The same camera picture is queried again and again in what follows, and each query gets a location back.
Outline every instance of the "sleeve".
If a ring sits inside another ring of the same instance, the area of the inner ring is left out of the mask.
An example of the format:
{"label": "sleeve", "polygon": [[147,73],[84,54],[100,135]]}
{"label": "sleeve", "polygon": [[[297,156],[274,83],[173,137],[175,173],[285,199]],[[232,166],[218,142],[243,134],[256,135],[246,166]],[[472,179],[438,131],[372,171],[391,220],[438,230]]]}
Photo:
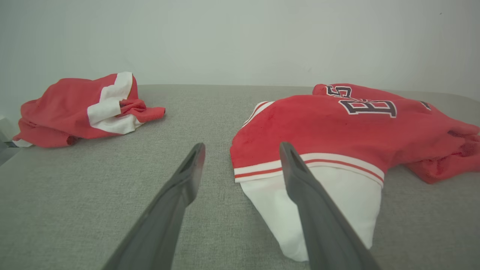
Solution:
{"label": "sleeve", "polygon": [[480,172],[480,136],[464,135],[458,151],[434,160],[406,164],[423,181],[433,184],[464,172]]}

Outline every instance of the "white wall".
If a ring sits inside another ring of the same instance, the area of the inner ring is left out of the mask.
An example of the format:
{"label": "white wall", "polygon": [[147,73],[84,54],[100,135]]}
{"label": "white wall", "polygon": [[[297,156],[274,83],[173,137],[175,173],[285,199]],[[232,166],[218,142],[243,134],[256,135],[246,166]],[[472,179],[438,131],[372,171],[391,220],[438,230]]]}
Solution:
{"label": "white wall", "polygon": [[63,77],[480,100],[479,0],[0,0],[0,114]]}

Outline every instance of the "red garment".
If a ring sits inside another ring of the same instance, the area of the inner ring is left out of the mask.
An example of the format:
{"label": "red garment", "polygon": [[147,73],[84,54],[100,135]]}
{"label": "red garment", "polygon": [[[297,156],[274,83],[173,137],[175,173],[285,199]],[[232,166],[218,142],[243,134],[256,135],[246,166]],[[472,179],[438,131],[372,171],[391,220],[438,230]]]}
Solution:
{"label": "red garment", "polygon": [[480,171],[480,128],[434,106],[362,86],[317,85],[313,95],[259,103],[230,149],[235,181],[281,174],[278,147],[290,142],[309,167],[352,170],[383,185],[406,164],[434,183]]}
{"label": "red garment", "polygon": [[64,147],[78,138],[123,135],[143,123],[162,118],[165,108],[147,108],[138,99],[137,82],[130,72],[97,80],[61,79],[39,99],[22,105],[21,147]]}

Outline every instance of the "gray fabric surface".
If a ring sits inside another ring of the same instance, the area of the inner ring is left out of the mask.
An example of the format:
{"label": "gray fabric surface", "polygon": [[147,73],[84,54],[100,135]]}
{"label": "gray fabric surface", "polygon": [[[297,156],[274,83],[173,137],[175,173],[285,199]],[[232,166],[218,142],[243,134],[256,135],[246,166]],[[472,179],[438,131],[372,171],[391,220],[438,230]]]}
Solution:
{"label": "gray fabric surface", "polygon": [[[0,269],[100,269],[197,142],[206,145],[197,199],[187,209],[176,270],[299,270],[285,258],[234,183],[229,147],[260,101],[310,87],[140,86],[161,120],[73,147],[22,150],[0,167]],[[395,92],[480,125],[480,103],[449,94]],[[385,179],[372,253],[385,270],[480,269],[480,175],[435,185],[404,167]]]}

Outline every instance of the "clothing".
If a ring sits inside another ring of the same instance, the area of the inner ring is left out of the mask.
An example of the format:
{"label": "clothing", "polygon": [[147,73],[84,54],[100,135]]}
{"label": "clothing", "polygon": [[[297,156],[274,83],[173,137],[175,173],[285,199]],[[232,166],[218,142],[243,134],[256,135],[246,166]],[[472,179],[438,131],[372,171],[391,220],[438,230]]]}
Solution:
{"label": "clothing", "polygon": [[61,79],[21,112],[17,146],[64,147],[78,138],[127,134],[162,118],[165,108],[148,108],[138,99],[135,77],[123,72],[97,80]]}
{"label": "clothing", "polygon": [[430,184],[478,172],[479,131],[427,102],[350,84],[317,85],[311,96],[257,104],[230,153],[235,182],[284,254],[301,261],[307,254],[297,208],[283,183],[282,141],[295,147],[370,247],[386,171],[406,164]]}

